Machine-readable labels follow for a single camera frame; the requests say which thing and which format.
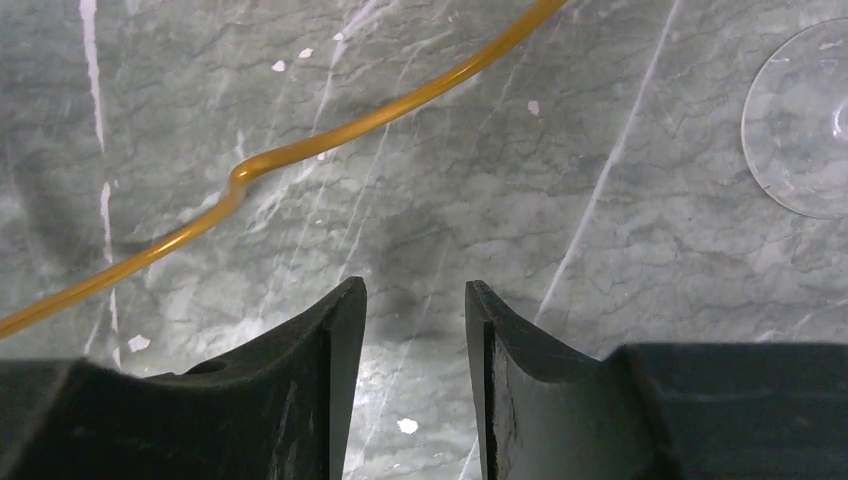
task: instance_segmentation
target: round glass object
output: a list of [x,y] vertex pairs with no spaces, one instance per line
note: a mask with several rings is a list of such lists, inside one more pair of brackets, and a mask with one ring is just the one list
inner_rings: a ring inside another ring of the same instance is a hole
[[742,117],[748,166],[774,200],[810,217],[848,216],[848,19],[780,47]]

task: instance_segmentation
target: wire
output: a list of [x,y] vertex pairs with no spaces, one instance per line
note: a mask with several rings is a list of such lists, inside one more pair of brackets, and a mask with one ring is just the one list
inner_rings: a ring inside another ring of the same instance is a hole
[[242,204],[250,183],[262,175],[338,147],[392,120],[415,110],[430,100],[471,78],[512,50],[533,30],[550,18],[568,0],[538,0],[521,18],[494,41],[465,62],[412,93],[361,118],[328,132],[251,157],[231,172],[227,195],[215,206],[164,240],[117,263],[82,282],[44,298],[0,320],[0,339],[22,330],[82,299],[110,287],[156,260],[194,240],[235,212]]

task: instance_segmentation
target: gray marble countertop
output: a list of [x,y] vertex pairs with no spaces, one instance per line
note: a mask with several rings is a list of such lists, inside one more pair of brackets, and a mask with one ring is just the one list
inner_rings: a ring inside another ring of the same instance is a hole
[[[0,313],[125,258],[268,148],[474,53],[531,0],[0,3]],[[351,480],[480,478],[464,282],[584,352],[845,341],[848,223],[742,154],[748,88],[827,0],[575,0],[388,127],[264,179],[223,225],[0,355],[183,371],[341,279],[369,288]]]

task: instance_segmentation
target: black object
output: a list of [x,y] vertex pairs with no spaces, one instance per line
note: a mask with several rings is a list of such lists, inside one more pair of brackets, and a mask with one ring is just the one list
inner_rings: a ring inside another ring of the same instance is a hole
[[848,478],[848,347],[625,345],[603,362],[466,291],[486,480]]
[[0,478],[338,480],[365,303],[350,278],[184,375],[0,362]]

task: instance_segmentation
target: transparent disc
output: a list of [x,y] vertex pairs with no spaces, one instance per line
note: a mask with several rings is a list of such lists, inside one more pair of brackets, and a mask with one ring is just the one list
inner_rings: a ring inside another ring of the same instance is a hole
[[848,216],[848,19],[780,47],[742,117],[748,166],[773,199],[810,217]]

